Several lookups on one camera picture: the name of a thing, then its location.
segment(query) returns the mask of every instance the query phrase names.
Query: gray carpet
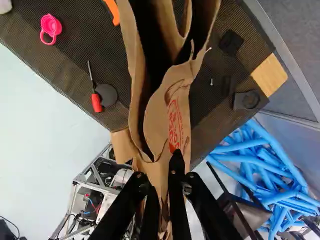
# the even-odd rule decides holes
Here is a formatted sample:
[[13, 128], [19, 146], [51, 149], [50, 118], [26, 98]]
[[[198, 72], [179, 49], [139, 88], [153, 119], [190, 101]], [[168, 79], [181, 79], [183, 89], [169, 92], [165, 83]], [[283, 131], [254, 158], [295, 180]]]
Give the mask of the gray carpet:
[[[320, 1], [258, 0], [296, 59], [320, 100]], [[266, 107], [279, 113], [315, 120], [291, 78]]]

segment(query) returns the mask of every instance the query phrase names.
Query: red logo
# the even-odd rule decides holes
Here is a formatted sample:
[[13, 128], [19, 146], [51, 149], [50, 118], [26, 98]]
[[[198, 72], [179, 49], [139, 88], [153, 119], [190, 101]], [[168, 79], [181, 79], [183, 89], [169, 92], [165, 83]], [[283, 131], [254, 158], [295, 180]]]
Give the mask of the red logo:
[[171, 100], [168, 106], [169, 116], [169, 148], [173, 153], [176, 149], [181, 148], [184, 136], [182, 116], [179, 110], [178, 99]]

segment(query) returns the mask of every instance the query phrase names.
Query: pink bottle cap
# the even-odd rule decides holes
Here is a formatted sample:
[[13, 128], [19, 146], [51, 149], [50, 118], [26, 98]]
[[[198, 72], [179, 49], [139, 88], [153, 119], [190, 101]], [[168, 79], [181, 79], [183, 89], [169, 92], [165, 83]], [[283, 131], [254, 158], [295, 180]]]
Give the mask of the pink bottle cap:
[[[51, 14], [44, 15], [41, 18], [41, 32], [40, 32], [40, 40], [46, 45], [53, 45], [56, 42], [57, 35], [61, 34], [62, 25], [58, 19], [56, 19]], [[51, 38], [51, 42], [46, 42], [44, 40], [44, 33], [48, 34]]]

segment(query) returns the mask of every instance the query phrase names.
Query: blue plastic structure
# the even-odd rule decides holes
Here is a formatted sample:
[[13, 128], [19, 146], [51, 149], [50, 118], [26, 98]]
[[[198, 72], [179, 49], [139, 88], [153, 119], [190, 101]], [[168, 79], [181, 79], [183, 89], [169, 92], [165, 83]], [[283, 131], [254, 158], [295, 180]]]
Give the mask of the blue plastic structure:
[[[277, 232], [304, 226], [301, 216], [320, 215], [320, 202], [308, 195], [308, 184], [280, 143], [254, 120], [227, 136], [206, 160], [247, 186], [266, 209], [273, 212], [258, 230], [274, 240]], [[239, 163], [239, 172], [222, 162]], [[241, 197], [249, 200], [243, 190]]]

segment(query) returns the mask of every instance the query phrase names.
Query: brown paper bag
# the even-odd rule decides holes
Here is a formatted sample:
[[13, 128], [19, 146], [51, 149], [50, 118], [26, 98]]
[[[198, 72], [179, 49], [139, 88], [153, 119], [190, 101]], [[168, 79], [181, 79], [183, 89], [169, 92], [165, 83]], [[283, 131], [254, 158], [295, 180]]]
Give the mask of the brown paper bag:
[[[114, 134], [114, 137], [127, 138], [125, 142], [133, 144], [128, 144], [130, 153], [121, 153], [125, 150], [123, 147], [115, 147], [114, 151], [116, 158], [121, 160], [133, 154], [133, 168], [146, 173], [155, 187], [161, 206], [162, 234], [159, 238], [162, 239], [165, 231], [168, 233], [166, 238], [171, 237], [167, 198], [169, 161], [172, 152], [181, 149], [186, 172], [190, 169], [189, 90], [206, 53], [220, 0], [193, 1], [192, 4], [190, 0], [186, 1], [183, 36], [177, 29], [171, 0], [150, 2], [162, 38], [160, 41], [156, 39], [158, 45], [154, 48], [167, 51], [167, 55], [159, 57], [163, 61], [158, 65], [150, 58], [153, 49], [146, 41], [145, 26], [141, 28], [140, 25], [138, 31], [137, 25], [141, 24], [139, 14], [142, 13], [128, 0], [117, 2], [132, 85], [129, 131]], [[113, 144], [121, 144], [113, 139]]]
[[[191, 26], [191, 0], [187, 0], [185, 4], [185, 14], [182, 20], [182, 36], [179, 34], [176, 25], [172, 1], [162, 0], [150, 2], [152, 2], [153, 10], [156, 13], [159, 28], [165, 32], [162, 36], [163, 42], [167, 45], [169, 58], [173, 61], [182, 48]], [[119, 9], [122, 37], [127, 54], [128, 70], [132, 83], [128, 119], [129, 131], [125, 130], [122, 134], [116, 134], [116, 136], [114, 133], [111, 133], [112, 144], [115, 148], [114, 153], [118, 163], [129, 160], [128, 157], [130, 154], [126, 153], [126, 148], [124, 146], [115, 146], [115, 144], [121, 143], [121, 138], [126, 138], [124, 142], [127, 143], [131, 141], [136, 147], [136, 151], [133, 152], [136, 152], [138, 156], [146, 162], [152, 162], [153, 156], [143, 134], [145, 109], [153, 93], [150, 89], [150, 80], [147, 79], [146, 56], [131, 4], [128, 0], [122, 0], [117, 2], [117, 6]]]
[[[143, 133], [154, 161], [168, 165], [169, 160], [163, 158], [170, 158], [169, 153], [181, 149], [186, 172], [190, 170], [191, 157], [189, 90], [200, 70], [219, 7], [219, 0], [192, 2], [193, 16], [188, 37], [190, 48], [182, 49], [186, 51], [183, 54], [188, 54], [189, 58], [186, 62], [168, 69], [160, 87], [149, 99], [145, 109]], [[160, 167], [160, 164], [155, 162], [143, 162], [141, 165], [144, 169], [148, 166], [148, 176], [161, 173], [156, 180], [150, 182], [155, 186], [162, 201], [166, 202], [168, 166]]]

